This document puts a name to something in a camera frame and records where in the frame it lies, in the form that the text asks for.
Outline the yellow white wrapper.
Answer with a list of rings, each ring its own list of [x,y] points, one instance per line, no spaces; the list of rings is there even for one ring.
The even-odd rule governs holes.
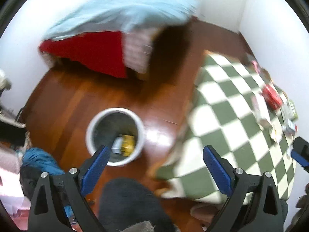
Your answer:
[[[269,128],[270,138],[275,142],[279,143],[282,140],[283,131],[281,125],[272,125]]]

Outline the green white medicine box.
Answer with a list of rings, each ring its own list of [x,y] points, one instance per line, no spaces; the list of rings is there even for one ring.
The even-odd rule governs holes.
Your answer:
[[[296,107],[294,105],[294,102],[292,100],[287,100],[282,106],[281,106],[281,114],[283,117],[283,120],[287,122],[288,120],[295,122],[298,120],[298,114],[296,111]]]

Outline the checkered pink mattress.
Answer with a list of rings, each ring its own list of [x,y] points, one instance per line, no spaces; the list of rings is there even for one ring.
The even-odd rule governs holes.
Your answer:
[[[123,60],[127,68],[140,74],[146,74],[152,52],[153,41],[159,29],[139,29],[123,33]]]

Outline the white round trash bin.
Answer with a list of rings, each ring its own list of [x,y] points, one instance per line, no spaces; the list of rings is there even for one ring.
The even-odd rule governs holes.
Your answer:
[[[111,150],[114,140],[123,135],[135,138],[133,153],[125,157]],[[108,166],[124,166],[136,160],[142,153],[145,142],[145,129],[140,117],[126,108],[108,108],[96,114],[90,121],[85,135],[88,153],[92,156],[101,146],[110,150]]]

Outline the blue red milk carton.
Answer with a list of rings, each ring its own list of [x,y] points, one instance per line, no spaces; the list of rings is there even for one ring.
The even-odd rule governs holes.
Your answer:
[[[282,130],[285,134],[295,135],[297,133],[297,125],[288,119],[282,126]]]

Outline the red soda can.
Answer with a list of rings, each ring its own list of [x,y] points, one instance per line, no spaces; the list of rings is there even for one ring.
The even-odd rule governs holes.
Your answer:
[[[270,109],[272,109],[273,111],[278,110],[283,104],[279,93],[274,89],[271,84],[266,84],[262,88],[262,96],[265,99],[268,107],[270,107]]]

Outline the pink white wrapper packet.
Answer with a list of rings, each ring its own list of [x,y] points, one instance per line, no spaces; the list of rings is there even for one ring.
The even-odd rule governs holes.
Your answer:
[[[265,127],[269,124],[269,116],[268,116],[268,110],[267,105],[265,102],[265,99],[261,94],[254,94],[251,97],[251,102],[254,108],[254,115],[256,118],[256,121]]]

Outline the red bed sheet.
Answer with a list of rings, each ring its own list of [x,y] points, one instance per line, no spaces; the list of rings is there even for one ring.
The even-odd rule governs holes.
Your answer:
[[[88,32],[63,40],[48,39],[40,44],[39,50],[112,77],[127,77],[121,32]]]

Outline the tall white blue box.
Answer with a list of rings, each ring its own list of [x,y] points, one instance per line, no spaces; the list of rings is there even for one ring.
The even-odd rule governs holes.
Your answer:
[[[123,144],[123,137],[117,137],[115,140],[114,140],[114,143],[112,145],[112,152],[114,154],[121,154],[121,147],[122,147],[122,144]]]

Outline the light blue duvet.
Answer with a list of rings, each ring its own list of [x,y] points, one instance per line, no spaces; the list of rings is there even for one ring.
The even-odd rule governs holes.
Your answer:
[[[197,0],[89,0],[52,25],[43,40],[63,40],[85,32],[124,32],[188,22]]]

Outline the yellow panda snack bag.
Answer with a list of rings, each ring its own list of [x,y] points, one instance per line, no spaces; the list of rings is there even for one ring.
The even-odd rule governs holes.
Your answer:
[[[135,138],[131,135],[123,135],[123,142],[121,144],[121,153],[123,156],[130,156],[135,148]]]

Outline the green white checkered tablecloth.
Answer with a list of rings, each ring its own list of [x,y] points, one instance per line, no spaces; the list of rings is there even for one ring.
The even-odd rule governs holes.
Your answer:
[[[271,81],[235,58],[210,51],[199,69],[182,130],[155,178],[168,187],[157,191],[165,199],[183,198],[222,204],[221,194],[203,161],[211,145],[235,168],[246,173],[272,174],[279,197],[292,192],[296,162],[289,153],[292,137],[280,141],[256,122],[251,98]]]

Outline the pink slipper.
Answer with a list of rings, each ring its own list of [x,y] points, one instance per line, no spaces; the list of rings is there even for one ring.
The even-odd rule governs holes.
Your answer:
[[[199,203],[190,209],[190,215],[202,222],[210,224],[222,205]]]

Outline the blue jacket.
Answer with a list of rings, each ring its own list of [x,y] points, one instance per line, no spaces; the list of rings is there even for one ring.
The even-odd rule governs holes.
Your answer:
[[[22,159],[22,166],[30,166],[50,175],[65,174],[54,157],[40,148],[27,149]]]

